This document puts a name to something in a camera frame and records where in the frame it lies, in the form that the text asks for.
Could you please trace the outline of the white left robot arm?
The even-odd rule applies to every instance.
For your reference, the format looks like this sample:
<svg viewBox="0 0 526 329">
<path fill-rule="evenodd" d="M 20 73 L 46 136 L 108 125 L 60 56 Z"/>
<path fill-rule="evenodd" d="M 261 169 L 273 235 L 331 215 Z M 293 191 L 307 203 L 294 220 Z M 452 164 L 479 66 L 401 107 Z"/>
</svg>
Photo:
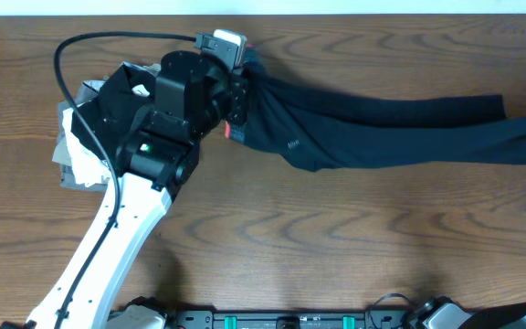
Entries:
<svg viewBox="0 0 526 329">
<path fill-rule="evenodd" d="M 195 170 L 200 141 L 242 115 L 243 48 L 219 46 L 165 55 L 148 83 L 124 65 L 89 102 L 71 104 L 65 131 L 79 184 L 109 176 L 89 230 L 54 288 L 26 320 L 48 328 L 163 328 L 165 313 L 111 306 L 142 244 Z"/>
</svg>

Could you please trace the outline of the black leggings with red waistband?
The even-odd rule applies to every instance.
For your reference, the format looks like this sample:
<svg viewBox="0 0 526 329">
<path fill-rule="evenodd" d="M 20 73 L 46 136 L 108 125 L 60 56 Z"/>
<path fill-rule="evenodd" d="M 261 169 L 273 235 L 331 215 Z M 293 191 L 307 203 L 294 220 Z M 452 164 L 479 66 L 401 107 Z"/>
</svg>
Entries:
<svg viewBox="0 0 526 329">
<path fill-rule="evenodd" d="M 296 168 L 526 165 L 526 117 L 508 118 L 500 95 L 394 101 L 313 89 L 269 75 L 253 48 L 244 69 L 247 121 L 226 137 Z"/>
</svg>

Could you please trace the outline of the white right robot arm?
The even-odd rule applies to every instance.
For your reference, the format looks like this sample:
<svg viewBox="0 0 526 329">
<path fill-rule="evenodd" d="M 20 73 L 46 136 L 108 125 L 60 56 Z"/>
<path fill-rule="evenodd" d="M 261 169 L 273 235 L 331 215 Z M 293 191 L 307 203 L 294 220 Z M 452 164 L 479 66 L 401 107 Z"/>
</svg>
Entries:
<svg viewBox="0 0 526 329">
<path fill-rule="evenodd" d="M 411 329 L 526 329 L 526 302 L 468 312 L 446 296 L 432 298 L 408 315 Z"/>
</svg>

